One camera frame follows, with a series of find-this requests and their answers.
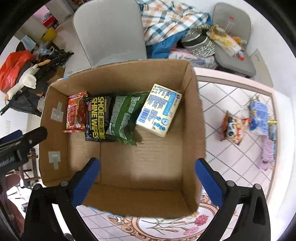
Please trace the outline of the blue white wipes bag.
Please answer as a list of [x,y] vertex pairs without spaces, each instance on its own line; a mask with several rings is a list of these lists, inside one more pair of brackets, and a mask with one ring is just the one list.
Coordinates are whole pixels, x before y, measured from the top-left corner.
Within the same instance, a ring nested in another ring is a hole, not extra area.
[[259,135],[268,135],[268,108],[261,101],[251,101],[249,105],[251,123],[250,132]]

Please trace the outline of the yellow bin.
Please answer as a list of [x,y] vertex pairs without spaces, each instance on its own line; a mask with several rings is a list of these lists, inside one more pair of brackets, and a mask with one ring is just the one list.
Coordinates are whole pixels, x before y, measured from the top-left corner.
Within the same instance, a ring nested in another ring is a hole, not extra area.
[[42,35],[41,40],[43,42],[51,42],[57,37],[57,33],[53,27],[50,27],[46,32]]

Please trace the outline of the yellow snack bag on seat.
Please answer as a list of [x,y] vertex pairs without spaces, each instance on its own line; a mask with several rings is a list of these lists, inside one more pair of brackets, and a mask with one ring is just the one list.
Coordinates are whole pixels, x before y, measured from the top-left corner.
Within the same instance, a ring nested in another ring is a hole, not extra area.
[[229,56],[244,60],[244,51],[247,40],[237,36],[229,36],[227,32],[218,25],[211,26],[206,35],[222,48]]

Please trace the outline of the white goose plush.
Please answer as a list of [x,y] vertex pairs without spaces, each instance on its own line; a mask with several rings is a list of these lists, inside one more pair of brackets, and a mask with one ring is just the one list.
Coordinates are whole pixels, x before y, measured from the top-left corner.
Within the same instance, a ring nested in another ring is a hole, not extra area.
[[4,100],[12,100],[13,96],[24,87],[35,89],[37,83],[35,74],[39,71],[41,66],[44,66],[50,62],[51,60],[48,59],[28,68],[20,77],[18,83],[7,92],[7,94],[4,97]]

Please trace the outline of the plaid blanket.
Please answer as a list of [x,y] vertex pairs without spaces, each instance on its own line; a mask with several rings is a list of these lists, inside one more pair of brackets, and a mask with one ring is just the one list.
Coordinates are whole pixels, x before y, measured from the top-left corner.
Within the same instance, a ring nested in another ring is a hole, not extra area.
[[210,24],[209,13],[179,1],[137,1],[149,59],[167,59],[172,47],[194,27]]

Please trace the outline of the orange cartoon snack bag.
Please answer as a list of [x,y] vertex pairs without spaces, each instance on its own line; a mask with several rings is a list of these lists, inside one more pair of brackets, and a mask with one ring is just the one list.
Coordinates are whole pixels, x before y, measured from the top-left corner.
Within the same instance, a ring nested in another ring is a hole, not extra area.
[[250,118],[242,118],[226,111],[222,122],[220,141],[230,140],[233,144],[240,145],[250,123]]

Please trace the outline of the green wipes pack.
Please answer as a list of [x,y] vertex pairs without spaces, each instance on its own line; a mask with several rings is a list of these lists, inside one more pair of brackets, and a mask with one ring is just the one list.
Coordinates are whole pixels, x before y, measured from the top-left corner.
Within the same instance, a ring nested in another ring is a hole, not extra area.
[[148,92],[116,94],[111,99],[112,114],[106,134],[109,141],[136,146],[133,137],[136,120],[148,97]]

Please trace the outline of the red plastic bag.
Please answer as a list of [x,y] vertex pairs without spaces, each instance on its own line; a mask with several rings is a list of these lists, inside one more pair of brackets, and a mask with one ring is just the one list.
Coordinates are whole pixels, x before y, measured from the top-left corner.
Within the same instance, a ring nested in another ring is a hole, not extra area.
[[16,79],[25,63],[33,60],[34,55],[28,50],[10,53],[1,67],[1,92],[7,93],[15,85]]

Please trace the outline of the lilac cloth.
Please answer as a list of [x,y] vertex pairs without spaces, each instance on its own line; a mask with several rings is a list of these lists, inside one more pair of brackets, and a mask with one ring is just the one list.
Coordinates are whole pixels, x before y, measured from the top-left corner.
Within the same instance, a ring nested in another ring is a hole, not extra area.
[[263,136],[262,155],[260,156],[258,166],[261,170],[267,171],[273,167],[274,160],[274,141],[268,136]]

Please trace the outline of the grey floor seat cushion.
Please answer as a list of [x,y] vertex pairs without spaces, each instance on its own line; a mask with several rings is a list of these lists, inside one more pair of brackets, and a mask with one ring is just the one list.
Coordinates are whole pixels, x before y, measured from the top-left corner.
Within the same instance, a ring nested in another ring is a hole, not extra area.
[[253,77],[255,66],[245,52],[250,32],[249,15],[230,4],[217,3],[213,11],[214,29],[210,38],[215,44],[217,69],[243,77]]

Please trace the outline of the pink floral bedding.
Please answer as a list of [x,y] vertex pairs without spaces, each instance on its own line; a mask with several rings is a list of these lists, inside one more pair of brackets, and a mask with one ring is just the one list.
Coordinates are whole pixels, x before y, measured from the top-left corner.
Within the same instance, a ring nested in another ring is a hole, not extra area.
[[199,68],[216,69],[218,67],[214,56],[201,58],[193,55],[190,51],[186,49],[180,48],[172,49],[170,54],[168,55],[168,59],[187,60],[193,67]]

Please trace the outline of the light blue tube pack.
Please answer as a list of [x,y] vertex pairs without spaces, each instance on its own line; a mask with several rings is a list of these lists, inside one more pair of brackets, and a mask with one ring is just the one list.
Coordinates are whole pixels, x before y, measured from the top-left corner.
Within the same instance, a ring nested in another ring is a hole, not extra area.
[[275,164],[277,126],[278,126],[277,120],[269,120],[268,121],[269,139],[273,142],[273,164]]

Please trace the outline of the yellow blue tissue pack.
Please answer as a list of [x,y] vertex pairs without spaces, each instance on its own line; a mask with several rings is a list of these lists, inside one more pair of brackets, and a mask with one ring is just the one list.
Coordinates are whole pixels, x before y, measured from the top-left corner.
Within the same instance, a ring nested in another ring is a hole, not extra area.
[[182,94],[154,84],[137,118],[136,125],[158,137],[165,137]]

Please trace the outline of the striped black white basket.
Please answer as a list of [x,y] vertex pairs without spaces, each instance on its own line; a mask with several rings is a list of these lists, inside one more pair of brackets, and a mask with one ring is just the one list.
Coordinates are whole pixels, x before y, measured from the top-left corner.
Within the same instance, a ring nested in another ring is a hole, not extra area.
[[185,49],[199,58],[208,58],[215,54],[215,45],[201,30],[191,29],[181,39]]

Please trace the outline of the black tripod pile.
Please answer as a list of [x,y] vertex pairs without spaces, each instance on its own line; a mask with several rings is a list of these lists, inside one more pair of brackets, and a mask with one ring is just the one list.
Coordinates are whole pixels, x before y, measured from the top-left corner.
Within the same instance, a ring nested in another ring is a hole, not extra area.
[[28,50],[12,52],[1,66],[1,92],[5,94],[5,106],[1,115],[13,109],[41,116],[38,102],[44,96],[58,70],[73,53],[58,50],[47,55],[43,61],[35,61]]

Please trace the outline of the grey chair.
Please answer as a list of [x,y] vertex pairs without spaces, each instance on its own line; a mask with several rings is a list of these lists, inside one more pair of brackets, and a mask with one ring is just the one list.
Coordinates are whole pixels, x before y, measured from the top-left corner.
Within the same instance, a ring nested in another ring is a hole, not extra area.
[[73,27],[92,68],[147,58],[137,1],[88,1]]

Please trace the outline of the wooden stool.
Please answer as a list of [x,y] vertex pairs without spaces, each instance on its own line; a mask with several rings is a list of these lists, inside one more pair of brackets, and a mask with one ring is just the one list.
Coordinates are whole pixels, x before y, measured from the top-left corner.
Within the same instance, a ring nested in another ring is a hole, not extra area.
[[28,162],[19,168],[11,170],[6,175],[18,174],[23,182],[21,188],[31,189],[41,179],[37,168],[38,158],[36,149],[31,148],[28,154]]

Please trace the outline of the red snack bag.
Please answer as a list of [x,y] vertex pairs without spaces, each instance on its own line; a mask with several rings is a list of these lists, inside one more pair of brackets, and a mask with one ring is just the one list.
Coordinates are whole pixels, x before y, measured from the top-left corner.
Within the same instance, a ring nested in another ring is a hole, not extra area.
[[68,97],[66,129],[64,133],[79,133],[86,130],[86,119],[88,107],[84,99],[88,97],[87,92],[80,92]]

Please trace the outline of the black shoe shine wipes pack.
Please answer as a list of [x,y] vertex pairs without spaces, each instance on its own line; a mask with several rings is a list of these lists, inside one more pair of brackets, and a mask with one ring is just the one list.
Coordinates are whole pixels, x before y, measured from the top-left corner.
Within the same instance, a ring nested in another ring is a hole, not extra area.
[[85,140],[93,142],[106,141],[111,97],[89,96],[83,100],[88,107]]

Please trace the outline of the cardboard box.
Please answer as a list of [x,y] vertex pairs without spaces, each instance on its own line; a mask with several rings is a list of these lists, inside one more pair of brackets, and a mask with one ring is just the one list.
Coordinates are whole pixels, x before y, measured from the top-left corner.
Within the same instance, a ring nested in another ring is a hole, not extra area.
[[162,218],[198,209],[195,162],[205,156],[205,127],[188,61],[128,61],[59,79],[48,88],[41,126],[48,132],[39,146],[46,186],[99,160],[94,183],[75,205]]

